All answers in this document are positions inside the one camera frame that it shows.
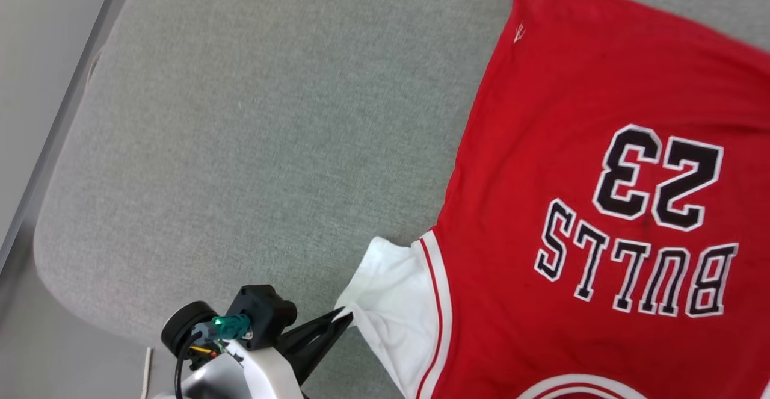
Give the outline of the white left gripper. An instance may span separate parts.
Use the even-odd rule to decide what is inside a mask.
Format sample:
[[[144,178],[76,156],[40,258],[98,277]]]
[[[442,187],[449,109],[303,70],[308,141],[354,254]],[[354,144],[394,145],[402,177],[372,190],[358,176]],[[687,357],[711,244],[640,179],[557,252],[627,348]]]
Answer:
[[[302,385],[346,332],[354,315],[335,309],[279,336],[277,350],[249,351],[232,342],[247,390],[236,398],[303,398]],[[282,355],[289,355],[289,362]]]

